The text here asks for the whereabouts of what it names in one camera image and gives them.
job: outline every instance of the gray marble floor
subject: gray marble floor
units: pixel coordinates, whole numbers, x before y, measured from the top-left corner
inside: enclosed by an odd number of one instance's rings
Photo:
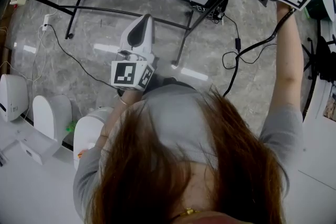
[[[59,0],[59,4],[74,5],[77,0]],[[115,8],[136,13],[150,13],[154,17],[186,24],[185,12],[190,7],[177,0],[84,0],[82,5]],[[34,0],[19,7],[11,21],[6,45],[13,49],[13,67],[31,78],[35,54],[24,46],[37,48],[38,30],[45,14],[55,10]],[[242,48],[270,36],[276,25],[275,4],[269,3],[264,8],[257,0],[229,0],[226,15],[236,21]],[[308,20],[304,13],[296,12],[296,19],[303,44],[307,37],[316,42],[316,22]],[[77,58],[86,70],[96,78],[109,82],[110,65],[115,53],[101,50],[119,46],[122,32],[134,17],[112,13],[79,10],[72,26],[73,39],[64,39],[70,16],[57,12],[51,16],[52,24],[64,50]],[[235,49],[237,32],[235,25],[224,19],[224,25],[215,25],[209,20],[203,21],[187,38],[181,62],[173,69],[171,60],[175,59],[184,31],[175,27],[155,23],[154,53],[160,58],[157,73],[165,77],[174,76],[196,89],[207,92],[216,87],[221,93],[227,89],[233,70],[222,66],[222,55]],[[46,64],[40,79],[33,83],[32,96],[50,97],[65,94],[72,103],[73,119],[78,120],[99,106],[113,107],[117,98],[116,91],[101,82],[87,76],[79,65],[65,55],[58,47],[55,35],[48,28],[42,38],[46,47]],[[253,61],[261,48],[244,55],[247,61]],[[33,68],[34,79],[38,78],[44,65],[44,48],[40,47]],[[275,81],[276,46],[264,50],[259,60],[248,65],[240,61],[239,72],[228,98],[236,106],[253,132],[259,133],[268,111]],[[233,65],[234,55],[224,59],[227,65]],[[191,77],[182,71],[193,70],[203,76]],[[306,102],[310,81],[308,74],[302,85],[302,106]],[[31,83],[27,82],[29,96]]]

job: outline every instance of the white cable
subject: white cable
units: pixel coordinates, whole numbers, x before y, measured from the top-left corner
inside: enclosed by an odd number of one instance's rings
[[[20,74],[20,76],[24,77],[24,78],[25,78],[26,80],[28,80],[28,81],[31,81],[31,79],[28,79],[25,75],[21,74],[18,70],[16,70],[14,67],[12,67],[11,64],[10,64],[9,62],[7,62],[7,61],[4,61],[4,62],[1,64],[0,68],[3,66],[4,63],[7,63],[7,64],[10,66],[10,68],[12,68],[12,69],[15,70],[16,72],[18,72],[18,73]]]
[[[43,27],[43,25],[41,25],[41,26],[38,28],[38,34],[37,34],[37,37],[38,37],[38,39],[40,40],[40,43],[39,43],[38,48],[37,48],[37,50],[36,50],[35,57],[34,57],[34,61],[33,61],[33,65],[32,65],[32,67],[31,67],[31,75],[32,75],[32,79],[31,79],[30,81],[31,81],[32,83],[31,83],[31,87],[30,87],[30,102],[29,102],[29,107],[28,107],[28,110],[27,110],[27,112],[26,112],[24,121],[26,120],[27,115],[28,115],[28,112],[29,112],[29,110],[30,110],[30,107],[32,106],[32,99],[33,99],[33,83],[42,77],[44,67],[46,66],[47,49],[46,49],[46,47],[43,45],[43,42],[42,42],[42,38],[43,38],[43,36],[44,36],[44,34],[45,34],[46,31],[44,30],[42,36],[40,37],[40,29],[41,29],[41,27]],[[34,63],[35,63],[36,56],[37,56],[37,53],[38,53],[38,51],[39,51],[41,45],[42,45],[43,48],[44,48],[44,65],[43,65],[43,67],[42,67],[41,75],[40,75],[37,79],[33,80],[33,76],[34,76]]]
[[[50,16],[55,15],[57,12],[58,12],[58,9],[57,9],[54,13],[49,14],[49,15],[50,15]]]

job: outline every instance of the black metal frame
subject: black metal frame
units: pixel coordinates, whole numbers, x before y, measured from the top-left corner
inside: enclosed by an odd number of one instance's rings
[[[317,38],[319,39],[321,36],[321,20],[317,21]],[[304,105],[303,108],[303,112],[302,112],[302,116],[303,116],[303,120],[305,120],[309,106],[310,106],[310,102],[311,99],[313,97],[313,93],[314,93],[314,89],[315,89],[315,84],[316,84],[316,80],[317,80],[317,70],[315,67],[315,63],[316,63],[316,54],[314,53],[314,47],[313,47],[313,41],[308,38],[307,39],[310,42],[310,52],[308,51],[308,49],[302,45],[302,48],[304,49],[304,51],[307,53],[309,60],[308,63],[304,66],[303,71],[305,72],[309,67],[311,67],[311,76],[308,76],[308,79],[311,80],[311,85],[310,85],[310,89],[309,89],[309,93],[307,96],[307,100],[306,103]]]
[[[71,15],[71,18],[70,18],[70,21],[69,21],[69,25],[68,25],[68,28],[67,28],[67,32],[66,32],[66,35],[65,35],[65,39],[68,39],[68,38],[71,39],[74,36],[73,33],[70,33],[70,31],[71,31],[73,19],[74,19],[75,15],[76,15],[76,11],[78,9],[100,10],[100,11],[104,11],[104,12],[126,14],[126,15],[130,15],[130,16],[135,16],[135,17],[142,16],[142,14],[137,14],[137,13],[132,13],[132,12],[126,12],[126,11],[117,10],[117,9],[79,6],[81,0],[77,0],[75,6],[69,6],[69,5],[60,6],[60,5],[55,4],[55,3],[53,3],[53,2],[51,2],[49,0],[36,0],[36,1],[39,1],[39,2],[41,2],[43,4],[45,4],[45,5],[48,5],[50,7],[53,7],[55,9],[59,10],[61,12],[64,12],[66,14]],[[189,0],[182,0],[182,1],[193,3],[192,1],[189,1]],[[173,22],[170,22],[170,21],[167,21],[167,20],[163,20],[163,19],[159,19],[159,18],[154,18],[154,20],[156,22],[164,23],[164,24],[171,25],[171,26],[178,27],[178,28],[181,28],[181,29],[185,30],[185,33],[184,33],[184,36],[183,36],[183,39],[182,39],[182,42],[181,42],[181,46],[180,46],[180,49],[179,49],[179,53],[177,55],[177,59],[172,61],[173,65],[175,65],[175,66],[179,65],[181,54],[182,54],[182,51],[183,51],[183,47],[184,47],[186,38],[223,1],[224,0],[209,0],[204,5],[204,7],[208,7],[207,10],[205,12],[201,13],[200,17],[192,24],[192,26],[191,26],[191,21],[192,21],[193,14],[194,14],[193,11],[191,11],[189,13],[186,13],[186,15],[188,16],[188,22],[187,22],[186,26],[185,25],[181,25],[181,24],[177,24],[177,23],[173,23]]]

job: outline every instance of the black cable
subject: black cable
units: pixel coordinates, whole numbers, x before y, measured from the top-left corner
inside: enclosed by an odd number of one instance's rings
[[[109,86],[109,87],[111,87],[111,88],[117,90],[116,87],[113,87],[112,85],[109,85],[109,84],[106,83],[105,81],[102,81],[102,80],[100,80],[100,79],[96,79],[93,75],[91,75],[88,71],[86,71],[85,68],[81,65],[81,63],[80,63],[74,56],[72,56],[71,54],[67,53],[67,52],[62,48],[61,44],[60,44],[59,41],[58,41],[58,37],[57,37],[57,34],[56,34],[56,31],[55,31],[54,27],[53,27],[52,25],[49,25],[49,26],[52,27],[52,29],[53,29],[53,31],[54,31],[54,34],[55,34],[55,37],[56,37],[56,39],[57,39],[58,46],[61,48],[61,50],[62,50],[67,56],[69,56],[69,57],[71,57],[73,60],[75,60],[75,61],[80,65],[80,67],[84,70],[84,72],[85,72],[88,76],[90,76],[91,78],[93,78],[93,79],[96,80],[96,81],[102,82],[102,83],[104,83],[105,85],[107,85],[107,86]]]
[[[237,26],[236,22],[235,22],[234,20],[232,20],[231,18],[227,17],[225,14],[224,14],[224,16],[225,16],[226,18],[228,18],[231,22],[233,22],[233,23],[235,24],[236,29],[237,29],[237,35],[238,35],[238,38],[240,38],[240,36],[239,36],[239,31],[238,31],[238,26]]]
[[[257,57],[257,59],[255,59],[253,62],[247,62],[247,61],[245,61],[242,57],[241,57],[240,59],[241,59],[243,62],[252,65],[252,64],[254,64],[254,63],[259,59],[259,57],[260,57],[261,53],[263,52],[263,50],[264,50],[265,48],[267,48],[268,46],[272,46],[272,45],[276,45],[276,43],[268,44],[268,45],[266,45],[264,48],[262,48],[261,51],[260,51],[260,53],[259,53],[259,55],[258,55],[258,57]],[[229,52],[223,54],[223,56],[222,56],[222,64],[223,64],[223,67],[224,67],[226,70],[234,69],[235,66],[234,66],[234,67],[226,67],[225,64],[224,64],[224,56],[227,55],[227,54],[236,54],[236,55],[238,55],[238,53],[236,53],[235,51],[229,51]]]
[[[290,11],[289,11],[289,12],[288,12],[288,13],[287,13],[287,14],[280,20],[280,22],[277,24],[276,28],[274,29],[273,34],[272,34],[269,38],[267,38],[267,39],[265,39],[265,40],[263,40],[263,41],[261,41],[261,42],[258,42],[258,43],[256,43],[256,44],[254,44],[254,45],[248,47],[247,49],[241,51],[241,52],[236,56],[235,72],[233,73],[233,76],[232,76],[231,81],[230,81],[230,85],[229,85],[228,89],[226,90],[226,92],[223,94],[223,97],[225,97],[225,96],[229,93],[229,91],[230,91],[231,88],[232,88],[233,82],[235,81],[235,78],[236,78],[236,76],[237,76],[237,72],[238,72],[238,65],[239,65],[239,59],[240,59],[240,57],[241,57],[242,55],[244,55],[245,53],[247,53],[248,51],[253,50],[253,49],[255,49],[255,48],[259,47],[259,46],[262,46],[263,44],[269,43],[270,41],[272,41],[273,39],[275,39],[275,37],[276,37],[277,34],[278,34],[279,29],[283,26],[283,24],[287,21],[287,19],[288,19],[288,18],[289,18],[295,11],[296,11],[296,9],[292,8],[292,9],[291,9],[291,10],[290,10]]]

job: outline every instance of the brown hair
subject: brown hair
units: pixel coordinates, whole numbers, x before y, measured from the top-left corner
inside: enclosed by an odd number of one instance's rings
[[[235,107],[217,92],[199,105],[218,158],[211,193],[213,209],[241,221],[282,223],[281,181],[272,152],[246,126]],[[190,179],[190,167],[163,146],[149,116],[126,112],[113,141],[102,182],[86,222],[168,223]]]

